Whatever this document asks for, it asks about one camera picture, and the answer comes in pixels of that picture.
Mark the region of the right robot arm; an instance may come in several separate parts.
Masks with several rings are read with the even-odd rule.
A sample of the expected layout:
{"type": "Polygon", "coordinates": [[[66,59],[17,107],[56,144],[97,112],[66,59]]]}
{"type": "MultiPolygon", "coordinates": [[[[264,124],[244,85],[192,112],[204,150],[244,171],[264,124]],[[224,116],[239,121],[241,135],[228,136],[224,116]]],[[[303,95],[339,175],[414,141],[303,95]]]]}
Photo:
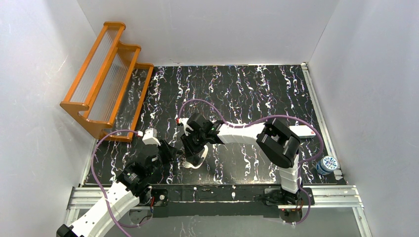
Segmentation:
{"type": "Polygon", "coordinates": [[[222,120],[211,122],[201,114],[177,119],[183,127],[181,141],[187,168],[199,168],[208,153],[208,144],[247,144],[259,147],[279,168],[281,194],[297,198],[301,180],[298,175],[298,156],[301,139],[276,118],[253,125],[230,125],[222,120]]]}

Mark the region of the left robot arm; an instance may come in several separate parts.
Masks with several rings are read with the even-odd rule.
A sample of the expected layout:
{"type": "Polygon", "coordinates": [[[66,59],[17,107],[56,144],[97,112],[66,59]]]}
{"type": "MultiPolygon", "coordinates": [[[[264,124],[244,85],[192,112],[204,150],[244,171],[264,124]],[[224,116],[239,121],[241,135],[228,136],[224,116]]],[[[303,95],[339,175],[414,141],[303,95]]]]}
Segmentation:
{"type": "Polygon", "coordinates": [[[133,161],[119,174],[108,190],[102,190],[102,198],[78,220],[63,224],[56,232],[58,237],[102,237],[121,217],[135,206],[152,206],[156,197],[152,186],[160,181],[164,170],[176,158],[178,149],[160,140],[158,151],[144,163],[133,161]]]}

